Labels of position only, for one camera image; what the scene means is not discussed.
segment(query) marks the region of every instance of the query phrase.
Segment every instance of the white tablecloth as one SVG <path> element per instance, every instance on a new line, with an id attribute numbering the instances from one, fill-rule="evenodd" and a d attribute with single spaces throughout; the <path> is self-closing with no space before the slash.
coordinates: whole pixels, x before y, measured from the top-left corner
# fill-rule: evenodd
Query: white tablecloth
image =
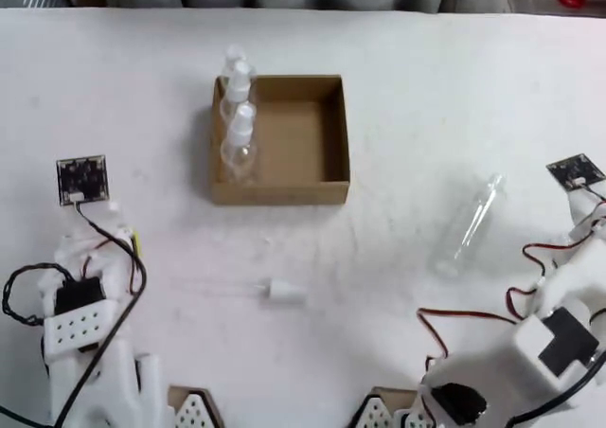
<path id="1" fill-rule="evenodd" d="M 234 42 L 261 74 L 343 75 L 346 205 L 207 200 L 211 88 Z M 171 383 L 209 388 L 228 427 L 343 426 L 372 385 L 415 388 L 425 355 L 438 353 L 418 306 L 504 313 L 506 287 L 537 275 L 520 246 L 571 227 L 544 165 L 586 152 L 606 168 L 605 45 L 606 23 L 586 19 L 0 11 L 1 274 L 52 259 L 55 160 L 104 153 L 151 279 L 136 346 L 162 357 Z M 508 197 L 474 272 L 434 276 L 439 235 L 496 171 Z M 308 287 L 309 307 L 259 303 L 252 284 L 266 277 Z M 36 280 L 17 285 L 20 311 L 40 311 Z M 452 350 L 502 328 L 437 326 Z M 0 331 L 0 402 L 42 420 L 41 332 L 6 316 Z M 538 426 L 597 426 L 599 400 Z"/>

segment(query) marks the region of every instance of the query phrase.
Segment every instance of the circuit board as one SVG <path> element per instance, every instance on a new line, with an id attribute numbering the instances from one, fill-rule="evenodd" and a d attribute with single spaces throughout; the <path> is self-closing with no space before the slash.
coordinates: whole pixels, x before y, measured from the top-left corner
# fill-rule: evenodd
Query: circuit board
<path id="1" fill-rule="evenodd" d="M 110 191 L 105 155 L 58 160 L 57 183 L 61 205 L 107 201 Z"/>
<path id="2" fill-rule="evenodd" d="M 604 173 L 584 153 L 547 165 L 547 169 L 568 192 L 581 188 L 581 185 L 589 187 L 606 179 Z"/>

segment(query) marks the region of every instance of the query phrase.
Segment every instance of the perforated white plate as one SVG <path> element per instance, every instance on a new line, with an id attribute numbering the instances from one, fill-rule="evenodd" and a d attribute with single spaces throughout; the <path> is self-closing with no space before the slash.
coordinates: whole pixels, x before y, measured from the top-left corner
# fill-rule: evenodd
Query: perforated white plate
<path id="1" fill-rule="evenodd" d="M 204 400 L 200 395 L 189 395 L 175 418 L 175 428 L 215 428 Z"/>
<path id="2" fill-rule="evenodd" d="M 404 425 L 401 424 L 401 420 L 406 417 Z M 397 428 L 433 428 L 434 424 L 429 420 L 425 414 L 421 414 L 417 410 L 401 410 L 396 411 L 394 414 L 394 425 Z"/>
<path id="3" fill-rule="evenodd" d="M 92 345 L 104 339 L 116 318 L 117 302 L 100 300 L 91 305 L 45 319 L 47 359 L 68 350 Z"/>
<path id="4" fill-rule="evenodd" d="M 380 398 L 371 398 L 360 416 L 356 428 L 392 428 L 391 414 Z"/>

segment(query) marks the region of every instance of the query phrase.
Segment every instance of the cardboard box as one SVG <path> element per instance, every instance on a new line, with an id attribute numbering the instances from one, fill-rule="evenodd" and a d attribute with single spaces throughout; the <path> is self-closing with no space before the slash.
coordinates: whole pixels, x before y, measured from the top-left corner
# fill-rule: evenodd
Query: cardboard box
<path id="1" fill-rule="evenodd" d="M 259 76 L 253 185 L 225 182 L 219 80 L 213 98 L 209 169 L 218 205 L 338 205 L 349 190 L 348 127 L 339 76 Z"/>

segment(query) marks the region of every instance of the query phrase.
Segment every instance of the cable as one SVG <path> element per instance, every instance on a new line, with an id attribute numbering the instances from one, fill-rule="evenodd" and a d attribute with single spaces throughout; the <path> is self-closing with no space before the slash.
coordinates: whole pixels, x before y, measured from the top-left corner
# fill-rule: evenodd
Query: cable
<path id="1" fill-rule="evenodd" d="M 577 393 L 579 393 L 585 385 L 587 385 L 589 382 L 591 382 L 591 380 L 594 378 L 594 376 L 596 376 L 597 373 L 604 366 L 604 363 L 606 363 L 606 351 L 602 352 L 600 354 L 600 356 L 597 357 L 594 364 L 591 365 L 591 367 L 587 370 L 587 372 L 584 374 L 584 376 L 582 378 L 580 378 L 570 388 L 568 388 L 568 390 L 562 392 L 560 395 L 558 395 L 554 399 L 546 402 L 545 404 L 537 407 L 536 409 L 533 409 L 528 412 L 524 412 L 523 414 L 520 414 L 519 416 L 512 417 L 511 419 L 509 419 L 507 425 L 505 425 L 505 428 L 512 428 L 513 426 L 518 425 L 520 423 L 524 423 L 526 421 L 530 421 L 537 417 L 543 416 L 546 413 L 548 413 L 549 411 L 558 407 L 559 405 L 564 404 L 565 402 L 570 400 L 572 397 L 574 397 Z"/>
<path id="2" fill-rule="evenodd" d="M 600 310 L 597 310 L 596 312 L 594 312 L 591 317 L 589 318 L 589 324 L 591 324 L 592 322 L 594 322 L 596 320 L 597 317 L 600 317 L 601 315 L 603 315 L 604 313 L 606 313 L 606 308 L 602 308 Z"/>
<path id="3" fill-rule="evenodd" d="M 585 191 L 588 191 L 591 194 L 597 196 L 602 201 L 602 203 L 606 203 L 606 198 L 604 196 L 602 196 L 601 194 L 599 194 L 598 192 L 596 192 L 595 190 L 593 190 L 592 188 L 590 188 L 588 185 L 582 184 L 582 185 L 579 185 L 579 187 L 581 187 Z"/>
<path id="4" fill-rule="evenodd" d="M 536 292 L 537 292 L 536 289 L 524 291 L 520 288 L 510 287 L 508 289 L 508 291 L 505 293 L 505 304 L 508 307 L 509 314 L 511 314 L 516 319 L 519 319 L 520 321 L 523 321 L 524 319 L 526 319 L 524 316 L 519 314 L 518 311 L 516 310 L 515 305 L 513 305 L 513 297 L 511 297 L 511 294 L 516 293 L 516 294 L 520 294 L 520 295 L 533 295 Z"/>
<path id="5" fill-rule="evenodd" d="M 600 218 L 600 219 L 594 220 L 592 222 L 592 227 L 595 226 L 596 223 L 598 223 L 600 220 L 602 220 L 602 219 Z M 545 265 L 538 258 L 536 258 L 536 257 L 532 256 L 530 253 L 528 253 L 528 251 L 527 251 L 528 248 L 543 248 L 543 249 L 547 249 L 547 250 L 559 250 L 559 251 L 571 250 L 571 249 L 581 245 L 582 243 L 584 243 L 587 239 L 589 239 L 593 235 L 594 235 L 594 231 L 591 230 L 585 237 L 583 237 L 579 241 L 570 243 L 569 245 L 553 245 L 551 243 L 528 243 L 522 247 L 522 254 L 527 259 L 530 259 L 531 261 L 538 264 L 541 267 L 541 276 L 545 276 L 545 274 L 546 274 Z"/>
<path id="6" fill-rule="evenodd" d="M 25 272 L 29 272 L 31 270 L 43 270 L 43 269 L 55 269 L 58 272 L 63 274 L 63 276 L 65 277 L 66 283 L 74 282 L 74 278 L 69 273 L 69 271 L 65 267 L 62 267 L 61 265 L 59 265 L 55 262 L 41 262 L 39 264 L 25 265 L 25 266 L 21 267 L 20 269 L 15 270 L 10 275 L 7 283 L 4 285 L 4 292 L 2 293 L 2 312 L 4 314 L 7 314 L 8 316 L 12 317 L 15 321 L 18 321 L 25 326 L 30 326 L 30 327 L 41 326 L 44 324 L 45 321 L 43 320 L 42 317 L 38 317 L 34 314 L 32 314 L 31 316 L 28 316 L 28 317 L 23 317 L 22 315 L 17 314 L 10 307 L 10 294 L 12 293 L 12 286 L 15 283 L 15 280 L 17 279 L 17 277 L 19 275 L 24 274 Z"/>
<path id="7" fill-rule="evenodd" d="M 6 407 L 3 407 L 3 406 L 0 406 L 0 414 L 2 414 L 3 416 L 8 417 L 9 419 L 16 420 L 16 421 L 18 421 L 20 423 L 23 423 L 26 426 L 31 426 L 33 428 L 54 428 L 51 425 L 44 425 L 42 423 L 38 423 L 37 421 L 26 419 L 25 417 L 22 417 L 19 414 L 16 414 L 16 413 L 8 410 Z"/>
<path id="8" fill-rule="evenodd" d="M 122 312 L 122 314 L 118 317 L 116 323 L 114 324 L 114 326 L 112 327 L 112 329 L 108 333 L 107 338 L 105 338 L 105 341 L 103 341 L 103 343 L 97 349 L 97 352 L 95 353 L 93 359 L 91 360 L 91 363 L 88 365 L 88 367 L 86 367 L 86 369 L 82 373 L 82 376 L 80 377 L 80 380 L 78 381 L 78 383 L 76 384 L 76 386 L 72 390 L 72 393 L 67 398 L 67 401 L 65 402 L 65 405 L 63 406 L 63 409 L 62 409 L 61 413 L 57 417 L 57 421 L 55 422 L 55 425 L 54 425 L 53 428 L 62 428 L 63 427 L 63 424 L 65 423 L 65 420 L 67 419 L 67 415 L 69 414 L 70 409 L 74 405 L 74 402 L 78 398 L 78 395 L 82 391 L 82 388 L 86 384 L 86 381 L 88 380 L 88 378 L 90 378 L 91 374 L 93 374 L 93 371 L 95 370 L 95 367 L 97 366 L 97 364 L 99 363 L 99 361 L 103 357 L 103 354 L 105 353 L 105 351 L 107 350 L 107 348 L 112 343 L 112 340 L 114 340 L 114 338 L 116 337 L 117 331 L 120 329 L 120 327 L 122 327 L 122 324 L 124 324 L 124 321 L 126 321 L 126 319 L 128 318 L 129 314 L 133 310 L 134 306 L 139 301 L 139 298 L 141 297 L 141 295 L 145 291 L 145 288 L 147 286 L 147 281 L 148 281 L 148 276 L 147 276 L 147 271 L 145 269 L 145 265 L 143 265 L 143 262 L 141 261 L 141 259 L 139 258 L 139 256 L 131 248 L 129 248 L 129 246 L 127 244 L 125 244 L 123 241 L 121 241 L 121 240 L 117 239 L 116 237 L 114 237 L 112 234 L 110 234 L 105 229 L 103 229 L 100 226 L 98 226 L 93 221 L 89 220 L 88 217 L 86 217 L 82 213 L 82 211 L 80 209 L 80 203 L 76 203 L 76 210 L 84 218 L 84 220 L 93 229 L 95 229 L 101 236 L 103 236 L 107 240 L 112 241 L 113 243 L 115 243 L 117 246 L 119 246 L 120 248 L 122 248 L 122 250 L 124 250 L 124 252 L 127 255 L 129 255 L 131 257 L 131 259 L 136 263 L 136 267 L 141 272 L 141 285 L 139 286 L 139 290 L 136 293 L 134 293 L 133 298 L 131 299 L 131 301 L 129 302 L 129 304 L 126 306 L 126 308 L 124 309 L 124 311 Z"/>
<path id="9" fill-rule="evenodd" d="M 105 241 L 102 241 L 101 243 L 97 244 L 95 246 L 95 248 L 93 248 L 93 250 L 98 250 L 100 248 L 103 248 L 105 245 L 107 245 L 108 243 L 111 243 L 112 241 L 110 241 L 109 239 L 106 239 Z M 86 271 L 88 270 L 88 264 L 91 262 L 91 256 L 87 256 L 86 260 L 84 261 L 84 264 L 82 265 L 82 270 L 81 270 L 81 275 L 82 278 L 86 278 Z"/>
<path id="10" fill-rule="evenodd" d="M 423 409 L 429 416 L 429 419 L 432 421 L 432 428 L 437 427 L 436 418 L 434 417 L 434 414 L 432 414 L 432 411 L 429 410 L 429 406 L 427 406 L 427 403 L 423 397 L 420 397 L 420 402 L 423 404 Z"/>
<path id="11" fill-rule="evenodd" d="M 501 316 L 499 314 L 494 314 L 491 312 L 469 312 L 469 311 L 434 310 L 434 309 L 429 309 L 429 308 L 419 308 L 417 310 L 417 318 L 425 326 L 425 328 L 427 328 L 427 330 L 430 331 L 432 333 L 432 335 L 434 336 L 434 339 L 437 341 L 440 348 L 442 349 L 443 358 L 447 358 L 450 355 L 448 347 L 446 346 L 446 343 L 444 343 L 442 338 L 439 336 L 439 333 L 437 333 L 437 330 L 434 328 L 434 326 L 427 320 L 425 315 L 440 316 L 440 317 L 478 317 L 481 319 L 494 319 L 494 320 L 498 320 L 498 321 L 505 321 L 512 325 L 517 324 L 516 321 L 514 321 L 513 319 L 509 319 L 507 317 Z M 427 358 L 425 359 L 425 370 L 429 369 L 429 364 L 435 359 L 436 359 L 436 357 L 431 357 L 429 355 L 427 356 Z"/>

